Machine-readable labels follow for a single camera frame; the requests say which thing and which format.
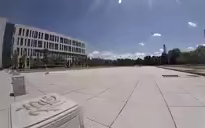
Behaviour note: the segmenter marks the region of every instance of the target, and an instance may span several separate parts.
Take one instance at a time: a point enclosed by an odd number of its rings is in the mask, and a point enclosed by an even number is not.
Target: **stone sign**
[[[26,94],[24,76],[13,76],[12,84],[14,96],[21,96]]]
[[[12,128],[83,128],[80,108],[58,94],[11,105]]]

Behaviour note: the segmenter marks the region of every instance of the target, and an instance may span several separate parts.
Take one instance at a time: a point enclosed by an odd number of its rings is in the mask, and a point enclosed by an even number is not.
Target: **window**
[[[28,35],[29,35],[29,29],[27,29],[26,31],[26,37],[28,37]]]
[[[25,33],[25,29],[23,29],[23,33],[22,33],[22,36],[24,36],[24,33]]]
[[[23,54],[24,54],[24,55],[27,55],[27,49],[26,49],[26,48],[24,48]]]
[[[23,48],[20,48],[20,55],[23,55]]]
[[[55,44],[55,49],[58,50],[58,44]]]
[[[20,55],[20,49],[19,48],[17,48],[17,55],[19,56]]]
[[[38,41],[38,48],[42,48],[42,41]]]
[[[62,37],[60,38],[60,43],[63,43],[63,38]]]
[[[54,35],[52,35],[52,41],[55,41],[55,36]]]
[[[38,39],[40,39],[41,38],[41,32],[38,32],[38,37],[37,37]]]
[[[35,31],[34,38],[37,38],[37,35],[38,35],[38,32],[37,32],[37,31]]]
[[[24,44],[25,44],[25,46],[27,46],[27,39],[24,40]]]
[[[28,39],[27,41],[27,46],[30,46],[30,39]]]
[[[32,37],[34,37],[34,34],[35,34],[35,32],[34,32],[34,31],[32,31]]]
[[[65,44],[68,44],[68,40],[67,40],[67,39],[64,39],[64,43],[65,43]]]
[[[45,34],[44,39],[48,40],[48,36],[49,36],[48,34]]]
[[[20,38],[17,39],[17,45],[19,45],[19,43],[20,43]]]
[[[20,46],[23,45],[23,38],[20,39]]]
[[[71,52],[71,46],[68,47],[68,50]]]
[[[52,35],[50,35],[50,41],[52,41]]]
[[[21,36],[22,28],[19,28],[19,36]]]
[[[41,33],[41,39],[43,39],[44,33]]]
[[[44,42],[44,48],[46,48],[46,42]]]
[[[29,37],[31,37],[31,34],[32,34],[32,31],[30,30],[30,34],[29,34]]]
[[[30,59],[27,58],[27,67],[30,65]]]
[[[34,40],[34,47],[37,47],[37,40]]]
[[[27,49],[27,56],[30,55],[30,49]]]
[[[68,50],[68,47],[67,47],[67,46],[65,46],[64,50],[65,50],[65,51],[67,51],[67,50]]]

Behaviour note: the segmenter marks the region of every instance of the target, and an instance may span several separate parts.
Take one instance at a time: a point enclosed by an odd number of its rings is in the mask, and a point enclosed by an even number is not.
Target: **tall tower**
[[[167,54],[167,49],[166,49],[166,45],[165,44],[163,45],[163,53]]]

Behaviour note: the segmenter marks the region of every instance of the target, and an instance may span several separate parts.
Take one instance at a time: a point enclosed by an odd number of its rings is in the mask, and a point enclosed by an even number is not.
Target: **paved plaza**
[[[23,73],[27,95],[10,97],[0,71],[0,128],[11,103],[58,93],[82,106],[86,128],[205,128],[205,77],[156,67]]]

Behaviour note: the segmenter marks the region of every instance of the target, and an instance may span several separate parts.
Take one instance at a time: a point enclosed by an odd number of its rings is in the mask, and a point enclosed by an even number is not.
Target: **building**
[[[51,58],[60,58],[65,64],[86,58],[83,41],[47,30],[13,24],[0,17],[0,68],[11,65],[14,55],[17,63],[30,68],[31,61],[43,59],[44,51]]]

